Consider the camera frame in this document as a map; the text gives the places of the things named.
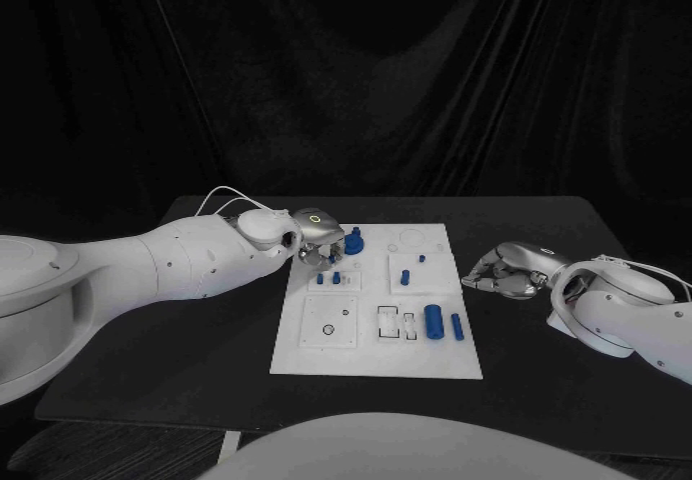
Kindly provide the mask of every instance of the white platform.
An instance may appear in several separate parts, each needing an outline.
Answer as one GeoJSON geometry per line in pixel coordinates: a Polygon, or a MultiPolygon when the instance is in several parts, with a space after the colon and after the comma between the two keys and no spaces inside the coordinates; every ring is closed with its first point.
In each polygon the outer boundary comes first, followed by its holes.
{"type": "MultiPolygon", "coordinates": [[[[342,225],[346,233],[353,226],[342,225]]],[[[293,260],[270,372],[482,379],[444,225],[358,226],[365,249],[325,272],[322,285],[317,272],[293,260]],[[402,270],[410,271],[408,285],[401,284],[402,270]],[[426,330],[424,309],[433,304],[443,311],[439,340],[426,330]],[[453,313],[462,320],[462,341],[453,313]]]]}

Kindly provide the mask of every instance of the black table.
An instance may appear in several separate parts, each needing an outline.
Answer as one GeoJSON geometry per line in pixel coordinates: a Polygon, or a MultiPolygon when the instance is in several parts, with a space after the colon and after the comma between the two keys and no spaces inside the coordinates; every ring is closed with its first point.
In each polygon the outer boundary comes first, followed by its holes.
{"type": "MultiPolygon", "coordinates": [[[[179,198],[163,223],[192,215],[201,200],[179,198]]],[[[317,206],[343,223],[444,223],[462,275],[509,240],[574,260],[629,258],[577,197],[258,200],[291,211],[317,206]]],[[[583,452],[692,458],[692,386],[636,354],[609,357],[551,328],[548,292],[519,302],[464,289],[482,381],[270,375],[289,270],[116,319],[56,377],[38,417],[271,432],[328,415],[401,412],[583,452]]]]}

